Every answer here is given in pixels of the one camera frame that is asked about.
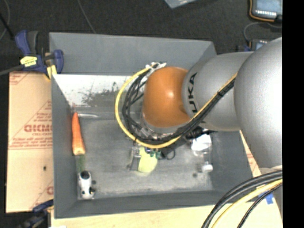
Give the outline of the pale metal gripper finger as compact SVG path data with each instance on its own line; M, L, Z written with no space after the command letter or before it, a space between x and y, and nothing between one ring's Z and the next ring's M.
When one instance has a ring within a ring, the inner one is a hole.
M140 154L140 147L133 147L130 151L130 163L128 164L128 170L129 171L137 171L140 160L141 160L141 154Z

